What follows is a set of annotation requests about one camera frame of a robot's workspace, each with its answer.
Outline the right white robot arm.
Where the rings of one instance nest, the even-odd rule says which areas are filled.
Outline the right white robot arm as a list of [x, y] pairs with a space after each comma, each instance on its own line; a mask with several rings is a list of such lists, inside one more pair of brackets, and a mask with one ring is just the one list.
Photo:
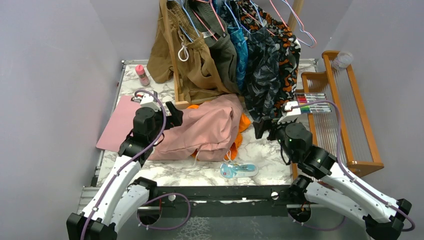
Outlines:
[[364, 228], [374, 240], [400, 237], [412, 208], [409, 201], [379, 192], [339, 165], [334, 155], [313, 144], [313, 134], [302, 123], [261, 119], [253, 127], [257, 139], [268, 131], [267, 139], [276, 140], [303, 172], [289, 187], [292, 202], [309, 202], [331, 209]]

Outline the pink shorts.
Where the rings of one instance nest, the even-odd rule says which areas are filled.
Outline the pink shorts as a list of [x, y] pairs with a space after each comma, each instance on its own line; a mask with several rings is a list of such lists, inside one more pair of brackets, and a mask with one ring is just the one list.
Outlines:
[[235, 94], [221, 95], [183, 110], [181, 126], [164, 131], [150, 161], [222, 161], [239, 130], [243, 107]]

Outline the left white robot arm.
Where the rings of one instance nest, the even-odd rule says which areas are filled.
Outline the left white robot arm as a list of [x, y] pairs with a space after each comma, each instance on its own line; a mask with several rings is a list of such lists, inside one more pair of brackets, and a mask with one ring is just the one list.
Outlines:
[[146, 178], [131, 181], [154, 146], [165, 139], [164, 131], [182, 125], [183, 114], [170, 101], [141, 104], [105, 182], [80, 213], [68, 217], [66, 228], [70, 240], [115, 240], [138, 207], [155, 203], [155, 181]]

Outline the pink wire hanger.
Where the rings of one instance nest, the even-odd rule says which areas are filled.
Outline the pink wire hanger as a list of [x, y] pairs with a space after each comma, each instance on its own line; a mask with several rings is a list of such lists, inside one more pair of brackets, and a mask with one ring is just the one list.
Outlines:
[[301, 13], [304, 6], [304, 0], [294, 0], [293, 4], [290, 4], [287, 0], [282, 0], [281, 2], [284, 3], [290, 10], [290, 16], [288, 18], [288, 21], [285, 21], [283, 19], [274, 2], [272, 0], [269, 0], [269, 3], [271, 4], [278, 18], [286, 27], [290, 28], [292, 32], [295, 31], [295, 27], [299, 27], [299, 31], [305, 34], [310, 39], [310, 43], [305, 42], [300, 38], [298, 39], [298, 41], [311, 49], [315, 48], [317, 46], [316, 39], [310, 32], [305, 30], [305, 25], [299, 17], [299, 14]]

